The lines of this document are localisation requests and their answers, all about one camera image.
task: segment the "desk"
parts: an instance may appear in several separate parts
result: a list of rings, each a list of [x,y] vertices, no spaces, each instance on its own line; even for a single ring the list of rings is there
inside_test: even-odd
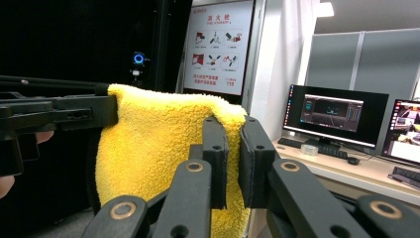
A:
[[[320,154],[307,156],[300,149],[279,145],[277,141],[278,139],[272,141],[272,144],[283,159],[303,163],[328,190],[353,199],[367,194],[383,194],[402,201],[420,214],[420,190],[387,177],[395,166],[409,170],[413,170],[412,168],[381,159],[370,159],[370,156],[363,153],[341,149],[349,156],[361,160],[357,166],[352,166],[347,161],[334,157]],[[266,227],[265,210],[253,209],[251,227],[249,237],[270,237],[261,235]]]

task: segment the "wall sign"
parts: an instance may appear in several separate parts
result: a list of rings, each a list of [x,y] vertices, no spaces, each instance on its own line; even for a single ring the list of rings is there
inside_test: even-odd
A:
[[[241,95],[253,3],[191,8],[185,88]]]

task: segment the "ceiling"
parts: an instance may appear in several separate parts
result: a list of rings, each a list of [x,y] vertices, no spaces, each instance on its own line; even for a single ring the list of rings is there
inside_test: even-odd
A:
[[[318,18],[315,34],[420,28],[420,0],[321,0],[335,16]]]

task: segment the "monitor stand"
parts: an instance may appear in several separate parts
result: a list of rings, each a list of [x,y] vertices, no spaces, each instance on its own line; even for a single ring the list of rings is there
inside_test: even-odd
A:
[[[331,141],[325,138],[320,138],[319,140],[315,139],[308,139],[305,141],[306,145],[316,146],[316,147],[327,147],[331,148],[333,150],[340,150],[341,146],[338,145],[332,145]]]

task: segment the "human hand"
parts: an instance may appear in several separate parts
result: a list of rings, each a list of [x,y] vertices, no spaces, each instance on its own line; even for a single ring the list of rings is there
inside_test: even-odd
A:
[[[36,133],[35,136],[37,137],[37,143],[39,144],[49,140],[53,136],[53,131],[39,132]],[[14,183],[15,177],[13,176],[0,177],[0,198],[4,197],[7,192],[9,192]]]

